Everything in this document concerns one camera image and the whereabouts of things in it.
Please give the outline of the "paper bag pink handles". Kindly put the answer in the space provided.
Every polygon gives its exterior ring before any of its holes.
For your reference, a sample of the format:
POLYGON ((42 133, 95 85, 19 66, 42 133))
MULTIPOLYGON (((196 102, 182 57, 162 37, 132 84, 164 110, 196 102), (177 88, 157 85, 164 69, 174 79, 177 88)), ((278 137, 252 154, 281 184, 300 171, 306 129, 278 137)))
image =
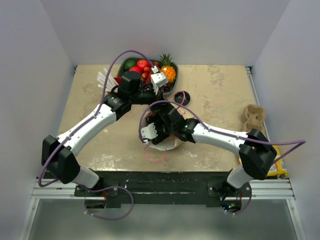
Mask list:
MULTIPOLYGON (((139 126, 141 128, 146 127, 149 124, 147 122, 147 116, 151 114, 166 114, 166 113, 171 113, 173 110, 175 110, 179 115, 183 116, 186 114, 186 111, 181 109, 184 106, 185 105, 175 102, 175 100, 174 101, 171 101, 170 99, 159 100, 149 108, 150 112, 146 112, 146 111, 143 112, 140 118, 141 123, 139 124, 139 126)), ((146 147, 144 148, 144 157, 151 162, 160 163, 166 159, 167 151, 173 150, 181 144, 182 144, 182 141, 179 140, 179 138, 175 136, 172 132, 170 137, 168 137, 163 142, 157 145, 153 144, 152 140, 150 140, 149 143, 146 144, 146 147), (163 157, 161 159, 150 158, 147 155, 148 148, 152 148, 160 152, 163 152, 163 157)))

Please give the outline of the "black coffee cup lid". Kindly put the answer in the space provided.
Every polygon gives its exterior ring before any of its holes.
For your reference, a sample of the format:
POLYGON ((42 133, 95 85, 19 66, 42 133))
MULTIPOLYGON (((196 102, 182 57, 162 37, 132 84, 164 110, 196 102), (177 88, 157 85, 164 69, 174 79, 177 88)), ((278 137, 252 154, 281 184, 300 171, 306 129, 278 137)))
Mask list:
POLYGON ((174 94, 174 101, 186 106, 190 103, 191 96, 187 91, 182 90, 174 94))

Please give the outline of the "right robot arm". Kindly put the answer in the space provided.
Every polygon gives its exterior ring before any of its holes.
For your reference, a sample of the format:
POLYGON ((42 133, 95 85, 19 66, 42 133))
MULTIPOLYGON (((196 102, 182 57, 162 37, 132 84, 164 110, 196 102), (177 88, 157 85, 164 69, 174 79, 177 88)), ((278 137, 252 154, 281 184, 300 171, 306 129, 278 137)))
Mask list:
POLYGON ((139 133, 143 141, 151 142, 153 146, 160 146, 174 136, 182 142, 207 144, 236 154, 241 160, 240 165, 214 185, 215 191, 230 197, 251 180, 265 180, 277 156, 275 148, 257 129, 239 132, 214 127, 196 117, 184 118, 169 103, 155 107, 139 133))

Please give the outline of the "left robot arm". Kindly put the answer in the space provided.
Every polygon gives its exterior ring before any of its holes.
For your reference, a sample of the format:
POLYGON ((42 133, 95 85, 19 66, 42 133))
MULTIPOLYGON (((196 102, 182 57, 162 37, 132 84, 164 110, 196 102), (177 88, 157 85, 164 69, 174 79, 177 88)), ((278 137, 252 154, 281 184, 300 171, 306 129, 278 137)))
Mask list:
POLYGON ((92 196, 99 196, 104 190, 101 178, 93 170, 81 167, 76 157, 98 133, 128 113, 132 105, 150 105, 162 97, 162 87, 168 83, 163 72, 151 74, 146 86, 141 84, 140 76, 136 71, 125 72, 120 84, 87 117, 58 137, 48 135, 42 142, 42 170, 63 184, 82 185, 92 196))

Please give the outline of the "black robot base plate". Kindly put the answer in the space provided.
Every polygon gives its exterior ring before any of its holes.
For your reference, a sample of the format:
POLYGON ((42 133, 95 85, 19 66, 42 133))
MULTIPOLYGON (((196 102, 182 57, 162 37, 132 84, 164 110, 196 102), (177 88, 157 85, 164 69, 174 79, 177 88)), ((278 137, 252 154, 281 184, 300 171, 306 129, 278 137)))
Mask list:
POLYGON ((228 172, 155 172, 155 171, 98 171, 100 184, 94 192, 76 186, 75 196, 106 200, 106 207, 122 204, 136 205, 205 205, 220 207, 252 195, 250 185, 244 184, 235 192, 220 193, 215 184, 222 182, 228 172))

